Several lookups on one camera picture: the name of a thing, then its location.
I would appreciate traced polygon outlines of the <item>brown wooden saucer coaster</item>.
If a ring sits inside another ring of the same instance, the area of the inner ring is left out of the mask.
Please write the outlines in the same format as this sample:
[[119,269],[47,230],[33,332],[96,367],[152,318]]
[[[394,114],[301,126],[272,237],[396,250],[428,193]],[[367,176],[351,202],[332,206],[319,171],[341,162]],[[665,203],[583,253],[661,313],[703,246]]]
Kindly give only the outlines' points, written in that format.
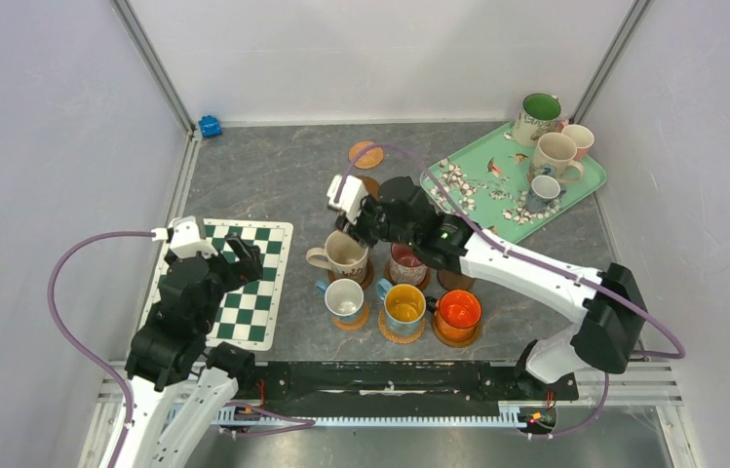
[[346,275],[345,279],[351,279],[356,281],[363,289],[366,289],[373,280],[373,263],[368,260],[364,267],[351,270]]
[[[430,284],[431,275],[432,275],[432,269],[431,268],[428,268],[427,271],[426,271],[426,274],[425,274],[425,276],[423,278],[423,280],[420,283],[416,284],[415,285],[415,288],[419,289],[420,291],[424,291],[428,287],[428,285]],[[384,278],[387,279],[392,285],[396,285],[397,284],[397,282],[394,280],[394,278],[392,277],[392,275],[390,273],[390,266],[389,265],[385,265],[385,268],[384,268]]]
[[379,199],[380,184],[378,181],[369,176],[358,175],[358,179],[363,183],[367,194],[375,200]]

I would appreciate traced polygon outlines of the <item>pink patterned mug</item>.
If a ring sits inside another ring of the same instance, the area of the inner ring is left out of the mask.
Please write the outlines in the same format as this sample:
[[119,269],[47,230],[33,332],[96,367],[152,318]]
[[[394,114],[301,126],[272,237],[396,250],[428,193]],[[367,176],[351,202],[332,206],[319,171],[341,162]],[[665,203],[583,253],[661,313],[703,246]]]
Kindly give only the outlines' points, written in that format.
[[429,268],[417,258],[411,247],[392,244],[388,273],[394,284],[419,286],[424,283]]

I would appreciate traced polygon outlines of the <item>white floral mug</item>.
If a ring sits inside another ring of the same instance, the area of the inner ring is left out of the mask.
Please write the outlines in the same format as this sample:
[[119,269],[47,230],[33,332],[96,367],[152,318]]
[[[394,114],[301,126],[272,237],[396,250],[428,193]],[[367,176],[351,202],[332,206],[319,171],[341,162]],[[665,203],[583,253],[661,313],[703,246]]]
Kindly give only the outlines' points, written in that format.
[[305,255],[310,265],[327,270],[337,279],[344,278],[351,270],[364,267],[368,257],[369,248],[339,231],[330,233],[321,248],[310,249]]

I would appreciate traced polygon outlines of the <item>dark walnut wooden coaster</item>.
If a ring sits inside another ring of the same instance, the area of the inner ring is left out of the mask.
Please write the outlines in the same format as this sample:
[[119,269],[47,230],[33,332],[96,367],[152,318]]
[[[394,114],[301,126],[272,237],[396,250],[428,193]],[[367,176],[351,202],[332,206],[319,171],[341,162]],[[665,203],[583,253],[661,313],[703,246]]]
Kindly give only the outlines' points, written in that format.
[[474,283],[475,279],[465,276],[463,274],[453,273],[450,271],[439,270],[437,272],[437,280],[440,286],[446,291],[469,291]]

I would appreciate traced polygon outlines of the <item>yellow inside mug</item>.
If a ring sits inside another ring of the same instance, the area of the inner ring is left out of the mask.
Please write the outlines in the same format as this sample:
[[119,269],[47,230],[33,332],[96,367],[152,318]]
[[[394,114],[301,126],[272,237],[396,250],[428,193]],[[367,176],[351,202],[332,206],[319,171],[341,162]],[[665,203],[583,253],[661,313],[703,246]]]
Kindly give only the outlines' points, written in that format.
[[417,330],[426,314],[425,296],[419,289],[408,284],[392,285],[387,279],[381,279],[376,283],[376,292],[382,300],[380,311],[388,314],[391,332],[410,336]]

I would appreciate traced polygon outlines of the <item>blue patterned mug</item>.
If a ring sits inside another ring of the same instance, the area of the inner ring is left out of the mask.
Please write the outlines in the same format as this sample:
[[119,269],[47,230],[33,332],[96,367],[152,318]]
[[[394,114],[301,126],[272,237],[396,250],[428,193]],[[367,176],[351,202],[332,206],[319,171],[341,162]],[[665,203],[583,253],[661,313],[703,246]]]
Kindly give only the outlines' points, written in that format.
[[332,282],[318,281],[316,289],[330,314],[349,316],[360,311],[365,302],[362,287],[354,280],[338,279]]

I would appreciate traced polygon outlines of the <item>orange mug black handle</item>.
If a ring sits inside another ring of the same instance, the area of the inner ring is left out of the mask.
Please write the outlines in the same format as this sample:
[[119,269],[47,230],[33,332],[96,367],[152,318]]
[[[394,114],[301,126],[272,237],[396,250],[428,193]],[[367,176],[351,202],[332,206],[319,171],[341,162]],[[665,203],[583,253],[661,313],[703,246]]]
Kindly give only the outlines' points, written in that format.
[[442,333],[450,339],[461,340],[480,323],[480,301],[468,291],[455,290],[440,298],[426,296],[426,309],[438,318]]

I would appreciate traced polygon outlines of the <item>light orange wooden coaster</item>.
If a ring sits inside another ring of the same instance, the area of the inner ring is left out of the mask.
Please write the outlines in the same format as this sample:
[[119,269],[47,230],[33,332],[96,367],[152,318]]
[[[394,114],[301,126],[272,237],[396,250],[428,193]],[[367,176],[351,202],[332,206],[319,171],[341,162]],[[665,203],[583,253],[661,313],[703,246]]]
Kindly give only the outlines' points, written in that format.
[[364,305],[360,311],[349,316],[338,316],[336,314],[332,314],[331,320],[339,329],[350,332],[362,328],[367,323],[369,315],[369,307]]

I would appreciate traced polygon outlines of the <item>woven rattan coaster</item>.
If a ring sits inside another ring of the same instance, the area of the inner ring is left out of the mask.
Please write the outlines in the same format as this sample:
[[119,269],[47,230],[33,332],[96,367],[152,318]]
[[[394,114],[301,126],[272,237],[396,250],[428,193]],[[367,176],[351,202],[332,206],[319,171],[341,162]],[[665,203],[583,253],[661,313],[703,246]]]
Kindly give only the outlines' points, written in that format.
[[425,330],[425,327],[427,325],[427,319],[422,317],[420,325],[417,327],[416,331],[414,331],[410,336],[400,336],[389,330],[388,325],[387,325],[387,317],[388,317],[388,314],[384,310],[381,310],[379,312],[378,328],[379,328],[380,332],[382,333],[382,335],[388,341],[396,343],[396,344],[406,345],[406,344],[410,344],[414,341],[417,341],[422,336],[422,334]]

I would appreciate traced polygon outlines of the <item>brown ridged wooden coaster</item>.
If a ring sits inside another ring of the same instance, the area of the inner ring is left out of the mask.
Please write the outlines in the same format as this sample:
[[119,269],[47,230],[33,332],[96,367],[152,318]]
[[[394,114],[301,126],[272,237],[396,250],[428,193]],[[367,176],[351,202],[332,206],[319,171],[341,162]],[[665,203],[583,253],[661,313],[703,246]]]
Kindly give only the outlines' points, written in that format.
[[481,335],[481,329],[481,323],[478,323],[475,327],[473,327],[471,333],[468,334],[464,339],[454,340],[448,338],[442,333],[441,327],[439,326],[438,318],[435,318],[432,321],[432,330],[436,338],[444,345],[452,348],[465,348],[474,344]]

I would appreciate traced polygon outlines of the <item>large cream mug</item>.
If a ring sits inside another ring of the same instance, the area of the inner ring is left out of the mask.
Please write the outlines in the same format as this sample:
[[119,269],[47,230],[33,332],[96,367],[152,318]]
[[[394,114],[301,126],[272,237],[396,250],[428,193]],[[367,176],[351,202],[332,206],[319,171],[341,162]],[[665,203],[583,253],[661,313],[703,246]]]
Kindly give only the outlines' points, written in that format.
[[538,140],[531,157],[526,180],[531,183],[537,176],[550,176],[560,184],[581,181],[584,166],[575,160],[575,142],[561,133],[546,133]]

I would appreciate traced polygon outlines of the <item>green inside mug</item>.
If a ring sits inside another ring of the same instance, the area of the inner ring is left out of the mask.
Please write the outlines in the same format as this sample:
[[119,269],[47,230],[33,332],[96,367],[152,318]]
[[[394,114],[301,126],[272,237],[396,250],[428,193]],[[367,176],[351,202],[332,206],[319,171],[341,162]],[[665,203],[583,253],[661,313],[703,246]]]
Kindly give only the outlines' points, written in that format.
[[542,135],[556,127],[561,111],[557,96],[544,93],[526,96],[512,126],[513,141],[524,147],[535,147]]

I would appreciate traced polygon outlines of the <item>pink white mug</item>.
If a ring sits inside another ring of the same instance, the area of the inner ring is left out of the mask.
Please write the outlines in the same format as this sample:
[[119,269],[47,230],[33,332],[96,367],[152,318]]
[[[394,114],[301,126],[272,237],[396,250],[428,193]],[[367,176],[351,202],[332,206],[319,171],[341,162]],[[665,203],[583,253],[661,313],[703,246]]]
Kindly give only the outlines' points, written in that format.
[[572,139],[576,145],[575,161],[581,161],[594,145],[596,138],[594,133],[583,125],[572,124],[569,121],[562,121],[557,124],[557,130]]

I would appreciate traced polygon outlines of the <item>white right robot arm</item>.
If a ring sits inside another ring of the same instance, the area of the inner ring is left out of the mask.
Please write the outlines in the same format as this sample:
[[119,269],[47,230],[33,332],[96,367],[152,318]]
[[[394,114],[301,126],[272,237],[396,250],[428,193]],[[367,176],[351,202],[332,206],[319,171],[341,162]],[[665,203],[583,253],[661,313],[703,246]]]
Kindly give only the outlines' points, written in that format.
[[381,184],[378,197],[354,176],[336,175],[327,191],[336,228],[360,244],[411,248],[423,264],[484,280],[537,300],[569,320],[554,336],[527,346],[514,372],[521,395],[538,398],[583,368],[626,371],[645,323],[628,268],[605,271],[562,262],[512,245],[456,214],[440,212],[408,176]]

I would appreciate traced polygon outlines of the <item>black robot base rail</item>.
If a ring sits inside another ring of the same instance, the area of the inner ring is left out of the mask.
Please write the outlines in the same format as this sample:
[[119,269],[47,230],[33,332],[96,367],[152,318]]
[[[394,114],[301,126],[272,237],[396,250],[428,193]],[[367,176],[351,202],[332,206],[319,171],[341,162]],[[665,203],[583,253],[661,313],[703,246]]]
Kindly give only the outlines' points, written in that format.
[[271,361],[241,374],[239,401],[295,417],[492,416],[502,402],[574,402],[576,378],[544,384],[490,361]]

